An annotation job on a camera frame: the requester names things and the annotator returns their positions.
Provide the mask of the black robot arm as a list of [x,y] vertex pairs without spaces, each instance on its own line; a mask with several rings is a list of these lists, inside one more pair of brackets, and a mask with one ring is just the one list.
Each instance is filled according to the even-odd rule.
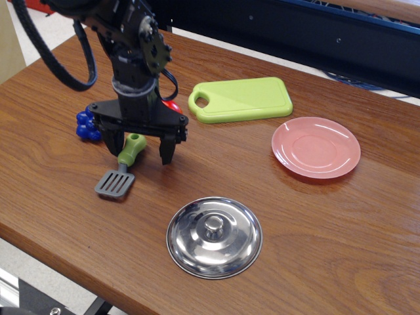
[[117,156],[124,134],[158,137],[162,163],[171,162],[177,144],[186,140],[188,118],[166,103],[159,77],[173,83],[166,70],[171,47],[164,43],[150,6],[144,1],[47,1],[50,8],[90,27],[107,54],[113,69],[112,87],[117,99],[93,102],[89,110],[109,151]]

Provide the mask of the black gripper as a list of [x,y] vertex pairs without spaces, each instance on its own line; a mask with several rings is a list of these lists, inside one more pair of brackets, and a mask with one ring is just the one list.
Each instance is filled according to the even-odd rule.
[[118,156],[125,144],[125,133],[160,138],[159,154],[163,165],[171,163],[176,145],[185,141],[188,118],[168,109],[158,89],[117,93],[114,100],[93,102],[89,110],[109,152]]

